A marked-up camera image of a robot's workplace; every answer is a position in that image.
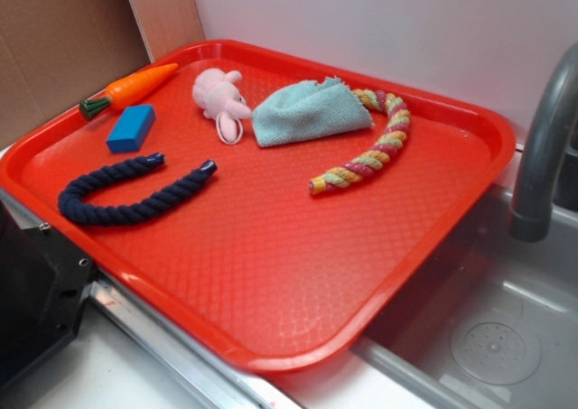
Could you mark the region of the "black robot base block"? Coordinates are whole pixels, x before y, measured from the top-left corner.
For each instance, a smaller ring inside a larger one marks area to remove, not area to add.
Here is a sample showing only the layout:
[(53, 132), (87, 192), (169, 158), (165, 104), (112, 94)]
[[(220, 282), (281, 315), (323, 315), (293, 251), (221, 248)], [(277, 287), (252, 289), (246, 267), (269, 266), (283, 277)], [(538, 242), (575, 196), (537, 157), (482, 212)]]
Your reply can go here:
[(1, 207), (1, 390), (78, 335), (95, 265), (55, 228), (20, 228)]

